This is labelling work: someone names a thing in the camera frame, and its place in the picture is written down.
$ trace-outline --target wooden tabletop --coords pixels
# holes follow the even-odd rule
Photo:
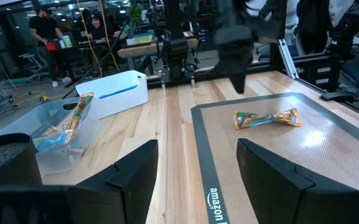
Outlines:
[[[101,120],[98,136],[70,172],[45,184],[77,184],[150,139],[159,141],[159,168],[147,223],[208,223],[190,109],[195,105],[276,93],[299,92],[359,127],[359,114],[278,72],[248,75],[246,94],[229,79],[149,90],[149,102]]]
[[[189,48],[195,48],[198,46],[198,40],[196,38],[187,39],[187,45]],[[120,49],[118,55],[122,58],[136,57],[142,55],[156,54],[157,47],[156,44],[144,45],[139,47],[129,47],[125,49]]]

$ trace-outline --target workstation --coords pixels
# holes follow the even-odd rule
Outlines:
[[[292,1],[210,2],[219,15],[203,13],[223,22],[212,32],[218,63],[206,67],[199,19],[191,32],[173,19],[180,2],[164,3],[168,35],[124,43],[127,70],[86,80],[89,70],[65,99],[0,129],[0,142],[27,145],[1,166],[15,172],[0,169],[0,211],[65,223],[359,223],[359,0],[333,13],[323,48],[301,42],[305,18],[288,25]],[[335,5],[319,4],[327,15]],[[244,11],[261,15],[239,25]],[[139,69],[151,57],[161,71]],[[67,129],[73,111],[82,118]]]

